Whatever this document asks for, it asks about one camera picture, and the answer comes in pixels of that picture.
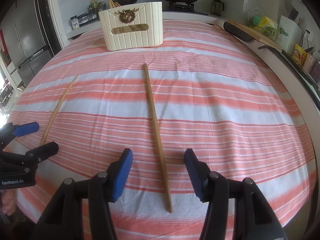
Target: stove burner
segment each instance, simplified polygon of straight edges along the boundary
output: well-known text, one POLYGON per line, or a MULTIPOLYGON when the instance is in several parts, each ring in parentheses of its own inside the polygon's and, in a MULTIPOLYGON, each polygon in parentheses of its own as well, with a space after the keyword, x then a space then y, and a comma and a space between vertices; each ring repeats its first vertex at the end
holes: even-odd
POLYGON ((175 2, 169 2, 168 11, 171 11, 171 12, 186 12, 186 13, 195 13, 195 14, 208 15, 207 13, 195 11, 195 4, 194 3, 178 4, 178 3, 175 3, 175 2))

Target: kettle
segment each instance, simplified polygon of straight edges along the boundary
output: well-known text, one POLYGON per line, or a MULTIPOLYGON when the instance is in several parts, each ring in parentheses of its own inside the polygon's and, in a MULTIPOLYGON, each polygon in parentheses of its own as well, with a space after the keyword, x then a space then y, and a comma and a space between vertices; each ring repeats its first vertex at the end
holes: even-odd
POLYGON ((224 3, 220 0, 213 0, 212 13, 221 16, 222 11, 224 11, 224 3))

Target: wall socket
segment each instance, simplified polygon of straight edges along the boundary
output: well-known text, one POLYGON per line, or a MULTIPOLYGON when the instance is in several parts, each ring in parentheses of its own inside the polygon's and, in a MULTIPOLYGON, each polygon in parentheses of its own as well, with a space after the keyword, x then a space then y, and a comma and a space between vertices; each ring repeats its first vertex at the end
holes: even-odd
POLYGON ((310 34, 308 34, 307 32, 304 33, 303 35, 303 38, 307 39, 308 37, 308 41, 309 42, 312 42, 313 41, 313 36, 314 36, 314 33, 310 30, 308 30, 310 32, 310 34))

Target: human hand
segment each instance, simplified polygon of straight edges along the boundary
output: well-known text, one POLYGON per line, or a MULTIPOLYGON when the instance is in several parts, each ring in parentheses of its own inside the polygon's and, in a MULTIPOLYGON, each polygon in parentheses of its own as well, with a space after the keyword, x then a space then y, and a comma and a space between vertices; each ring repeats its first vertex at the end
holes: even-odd
POLYGON ((8 189, 2 193, 2 212, 11 216, 16 211, 16 192, 14 189, 8 189))

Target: screw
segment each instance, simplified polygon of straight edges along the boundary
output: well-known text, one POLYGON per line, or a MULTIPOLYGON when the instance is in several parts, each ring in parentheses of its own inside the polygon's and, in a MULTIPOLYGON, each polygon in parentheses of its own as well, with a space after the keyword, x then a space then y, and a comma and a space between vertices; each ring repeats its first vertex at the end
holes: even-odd
POLYGON ((72 179, 71 178, 67 178, 64 180, 64 184, 66 185, 70 185, 72 183, 72 179))
POLYGON ((106 171, 102 171, 102 172, 99 172, 98 177, 105 178, 107 175, 108 175, 108 173, 106 171))
POLYGON ((245 179, 244 179, 244 182, 245 182, 246 184, 252 184, 252 183, 253 183, 253 180, 250 179, 250 178, 245 178, 245 179))
POLYGON ((209 175, 211 178, 215 178, 215 179, 219 177, 219 173, 217 173, 216 171, 211 171, 209 175))

